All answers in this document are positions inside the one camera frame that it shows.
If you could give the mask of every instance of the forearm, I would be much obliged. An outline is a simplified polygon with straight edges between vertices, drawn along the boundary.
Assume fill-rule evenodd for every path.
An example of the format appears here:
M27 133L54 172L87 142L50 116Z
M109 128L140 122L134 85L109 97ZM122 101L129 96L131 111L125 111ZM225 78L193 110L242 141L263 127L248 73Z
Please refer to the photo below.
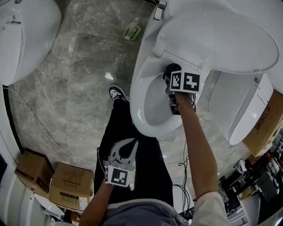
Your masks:
M192 183L196 199L208 192L217 192L217 164L191 106L178 108L186 135Z
M101 224L112 191L112 185L102 182L99 190L83 212L80 218L80 226L98 226Z

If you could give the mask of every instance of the leg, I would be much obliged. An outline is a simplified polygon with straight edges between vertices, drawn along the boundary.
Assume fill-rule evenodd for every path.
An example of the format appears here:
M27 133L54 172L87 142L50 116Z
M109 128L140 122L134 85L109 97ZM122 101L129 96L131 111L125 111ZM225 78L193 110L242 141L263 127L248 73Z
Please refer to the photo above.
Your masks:
M133 126L130 116L130 104L127 100L115 98L109 123L106 127L99 147L98 153L101 163L103 162L103 159L109 155L114 143L132 137ZM98 191L103 179L104 172L97 158L96 171L94 176L94 194ZM115 187L110 197L109 203L123 202L126 201L125 199L130 200L131 198L129 191L130 190L128 188Z
M158 140L139 132L134 196L157 199L173 206L172 180L165 166Z

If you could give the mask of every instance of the brown cardboard box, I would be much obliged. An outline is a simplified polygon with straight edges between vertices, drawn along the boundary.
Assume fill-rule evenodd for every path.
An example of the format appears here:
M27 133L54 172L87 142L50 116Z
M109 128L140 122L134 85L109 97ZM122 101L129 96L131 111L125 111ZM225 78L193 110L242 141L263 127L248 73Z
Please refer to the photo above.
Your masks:
M246 147L257 157L263 155L272 146L283 120L283 95L273 94L255 127L243 140Z
M59 162L51 181L49 201L83 212L93 194L93 172Z
M47 199L53 173L54 170L45 155L28 149L15 169L15 174L25 186L35 189L36 194Z

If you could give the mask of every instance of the green object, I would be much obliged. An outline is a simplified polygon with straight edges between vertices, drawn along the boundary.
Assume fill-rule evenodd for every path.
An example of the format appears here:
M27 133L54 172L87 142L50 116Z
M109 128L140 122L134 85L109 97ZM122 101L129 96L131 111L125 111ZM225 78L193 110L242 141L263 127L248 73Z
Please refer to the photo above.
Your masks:
M138 17L134 19L132 23L130 23L127 28L124 30L123 37L128 40L132 41L135 40L138 34L141 32L141 28L138 26Z

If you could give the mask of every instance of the black sneaker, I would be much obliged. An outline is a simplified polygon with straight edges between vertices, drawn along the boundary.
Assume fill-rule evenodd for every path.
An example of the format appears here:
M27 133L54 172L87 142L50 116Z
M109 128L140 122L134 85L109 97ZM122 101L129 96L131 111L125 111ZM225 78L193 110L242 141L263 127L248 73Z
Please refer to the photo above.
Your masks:
M126 96L124 90L117 84L112 84L109 86L109 94L113 101L115 100L124 100L130 102L129 98Z

